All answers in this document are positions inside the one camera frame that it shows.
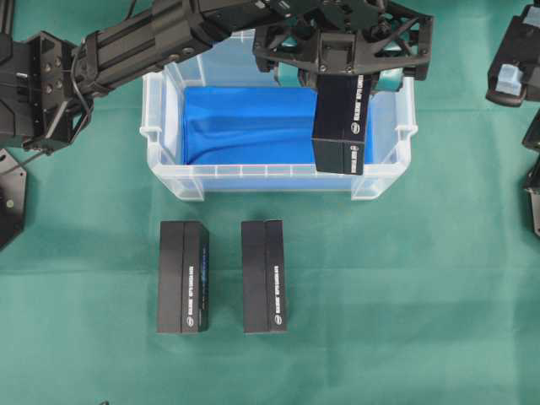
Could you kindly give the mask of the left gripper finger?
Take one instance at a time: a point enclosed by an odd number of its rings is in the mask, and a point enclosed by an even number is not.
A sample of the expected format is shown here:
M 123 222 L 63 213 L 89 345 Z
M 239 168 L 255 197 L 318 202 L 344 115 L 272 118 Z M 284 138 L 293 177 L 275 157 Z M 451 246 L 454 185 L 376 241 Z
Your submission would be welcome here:
M 285 88 L 309 88 L 316 87 L 316 77 L 311 72 L 299 69 L 285 63 L 279 63 L 273 69 L 274 80 Z
M 375 91 L 398 92 L 402 87 L 402 80 L 402 69 L 389 69 L 381 71 L 375 85 Z

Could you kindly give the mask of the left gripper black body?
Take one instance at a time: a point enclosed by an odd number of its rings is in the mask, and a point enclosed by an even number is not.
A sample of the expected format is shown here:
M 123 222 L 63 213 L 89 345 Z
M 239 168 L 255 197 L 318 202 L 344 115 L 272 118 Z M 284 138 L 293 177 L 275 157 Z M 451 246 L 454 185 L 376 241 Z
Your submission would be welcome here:
M 402 70 L 426 79 L 435 19 L 393 1 L 294 1 L 283 20 L 255 30 L 262 72 L 283 65 L 301 80 Z

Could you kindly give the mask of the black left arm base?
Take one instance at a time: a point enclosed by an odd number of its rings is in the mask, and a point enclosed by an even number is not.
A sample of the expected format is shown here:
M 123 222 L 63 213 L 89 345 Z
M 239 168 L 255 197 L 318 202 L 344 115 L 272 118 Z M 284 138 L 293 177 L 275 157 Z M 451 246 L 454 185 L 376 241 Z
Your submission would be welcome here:
M 3 250 L 24 230 L 27 173 L 17 160 L 1 149 L 1 233 Z

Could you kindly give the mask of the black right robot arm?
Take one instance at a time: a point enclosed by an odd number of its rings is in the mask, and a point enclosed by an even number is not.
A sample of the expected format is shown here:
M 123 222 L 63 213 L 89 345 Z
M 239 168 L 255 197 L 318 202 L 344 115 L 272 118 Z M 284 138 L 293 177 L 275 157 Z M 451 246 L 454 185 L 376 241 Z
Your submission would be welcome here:
M 527 4 L 511 18 L 488 70 L 485 97 L 515 108 L 524 101 L 539 103 L 539 1 Z M 529 195 L 532 231 L 539 238 L 539 108 L 521 143 L 537 154 L 523 189 Z

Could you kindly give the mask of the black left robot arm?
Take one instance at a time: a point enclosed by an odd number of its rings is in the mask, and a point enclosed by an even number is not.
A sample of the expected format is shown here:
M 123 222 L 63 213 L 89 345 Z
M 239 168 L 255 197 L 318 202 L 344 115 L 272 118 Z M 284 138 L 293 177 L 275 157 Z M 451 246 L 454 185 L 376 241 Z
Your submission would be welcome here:
M 79 44 L 41 31 L 11 36 L 14 3 L 1 4 L 1 145 L 52 154 L 89 125 L 94 101 L 167 64 L 253 30 L 258 68 L 325 76 L 401 68 L 426 78 L 434 18 L 393 1 L 155 1 Z

